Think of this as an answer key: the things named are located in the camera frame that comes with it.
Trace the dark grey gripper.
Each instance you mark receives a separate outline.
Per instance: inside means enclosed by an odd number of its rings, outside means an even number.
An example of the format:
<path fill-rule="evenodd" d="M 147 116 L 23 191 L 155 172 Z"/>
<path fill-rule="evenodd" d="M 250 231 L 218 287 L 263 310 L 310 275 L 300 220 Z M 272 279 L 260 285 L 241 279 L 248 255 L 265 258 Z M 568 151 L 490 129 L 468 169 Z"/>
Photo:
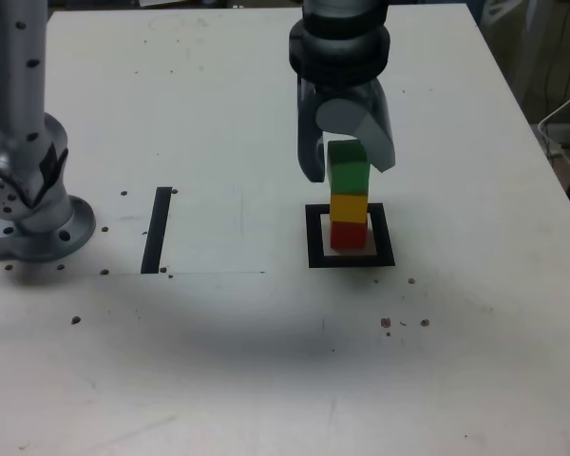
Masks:
<path fill-rule="evenodd" d="M 297 77 L 297 158 L 310 182 L 325 179 L 323 131 L 357 139 L 379 172 L 395 165 L 389 107 L 376 79 L 362 85 L 313 85 Z"/>

